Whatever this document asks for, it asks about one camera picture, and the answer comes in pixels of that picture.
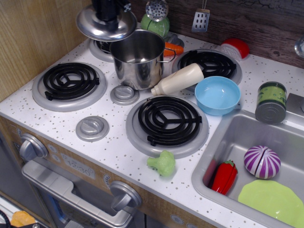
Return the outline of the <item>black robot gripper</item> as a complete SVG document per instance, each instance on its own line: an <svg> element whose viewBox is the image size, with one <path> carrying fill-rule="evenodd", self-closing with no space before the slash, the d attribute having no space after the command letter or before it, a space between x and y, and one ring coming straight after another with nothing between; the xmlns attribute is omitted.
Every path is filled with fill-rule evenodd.
<svg viewBox="0 0 304 228"><path fill-rule="evenodd" d="M92 0L92 5L97 18L103 21L114 20L121 11L131 10L131 3L128 0Z"/></svg>

